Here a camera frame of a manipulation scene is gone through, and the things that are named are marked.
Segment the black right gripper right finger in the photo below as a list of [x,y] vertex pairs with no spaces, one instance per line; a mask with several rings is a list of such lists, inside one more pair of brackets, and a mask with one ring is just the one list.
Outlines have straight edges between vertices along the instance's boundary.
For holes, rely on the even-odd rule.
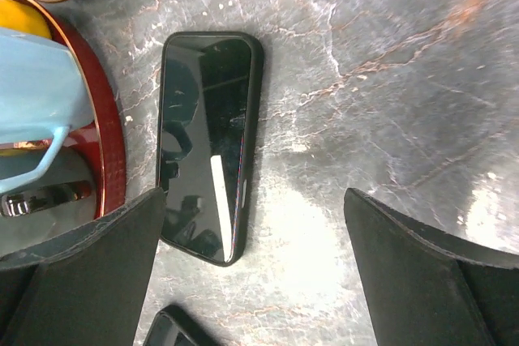
[[518,257],[396,211],[361,190],[345,224],[379,345],[516,345]]

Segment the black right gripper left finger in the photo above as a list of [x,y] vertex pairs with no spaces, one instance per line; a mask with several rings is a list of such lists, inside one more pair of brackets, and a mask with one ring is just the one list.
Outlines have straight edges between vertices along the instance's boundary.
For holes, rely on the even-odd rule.
[[155,188],[1,257],[3,345],[131,345],[165,214]]

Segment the black phone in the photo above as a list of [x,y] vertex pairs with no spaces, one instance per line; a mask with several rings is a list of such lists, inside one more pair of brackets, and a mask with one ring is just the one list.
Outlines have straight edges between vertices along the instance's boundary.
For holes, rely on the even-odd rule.
[[180,305],[168,305],[153,319],[144,346],[220,345]]

